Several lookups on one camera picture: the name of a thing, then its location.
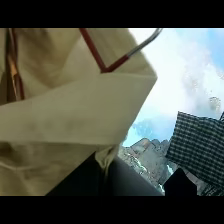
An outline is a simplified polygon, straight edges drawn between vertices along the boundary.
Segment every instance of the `beige bag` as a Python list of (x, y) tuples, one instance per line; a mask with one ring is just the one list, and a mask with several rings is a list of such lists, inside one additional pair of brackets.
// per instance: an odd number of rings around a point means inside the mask
[[(136, 46), (127, 29), (88, 31), (106, 64)], [(0, 107), (0, 195), (45, 195), (94, 152), (108, 167), (156, 75), (141, 53), (100, 74), (77, 28), (16, 35), (25, 100)], [(0, 29), (1, 76), (4, 56)]]

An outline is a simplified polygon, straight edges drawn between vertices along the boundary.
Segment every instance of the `beige fabric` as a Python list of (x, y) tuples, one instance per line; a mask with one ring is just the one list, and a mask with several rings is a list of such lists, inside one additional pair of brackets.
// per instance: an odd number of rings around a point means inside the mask
[[(89, 32), (106, 64), (136, 45), (126, 29)], [(94, 152), (107, 167), (156, 76), (141, 53), (100, 74), (77, 28), (17, 35), (26, 100), (0, 107), (0, 195), (45, 195)]]

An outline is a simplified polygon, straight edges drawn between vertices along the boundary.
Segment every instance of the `sky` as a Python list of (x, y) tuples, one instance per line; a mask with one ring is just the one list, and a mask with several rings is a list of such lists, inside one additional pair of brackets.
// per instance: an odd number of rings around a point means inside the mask
[[(137, 43), (154, 30), (129, 28)], [(158, 79), (124, 146), (143, 137), (169, 140), (178, 111), (219, 119), (224, 111), (223, 40), (223, 28), (165, 28), (142, 50)]]

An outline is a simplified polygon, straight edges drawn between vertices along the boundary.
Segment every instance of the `plaid shirt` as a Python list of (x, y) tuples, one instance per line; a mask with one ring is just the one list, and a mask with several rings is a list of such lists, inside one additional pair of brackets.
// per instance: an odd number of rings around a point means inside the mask
[(178, 112), (166, 157), (206, 183), (223, 188), (224, 122)]

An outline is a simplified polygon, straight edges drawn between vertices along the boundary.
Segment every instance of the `blue sky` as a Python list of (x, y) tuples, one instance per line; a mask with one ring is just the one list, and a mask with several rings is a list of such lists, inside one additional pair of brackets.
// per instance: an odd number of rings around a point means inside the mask
[[(152, 28), (130, 28), (140, 43)], [(224, 110), (224, 29), (164, 29), (143, 49), (158, 80), (123, 143), (170, 139), (178, 111), (218, 119)], [(220, 106), (211, 103), (211, 97)]]

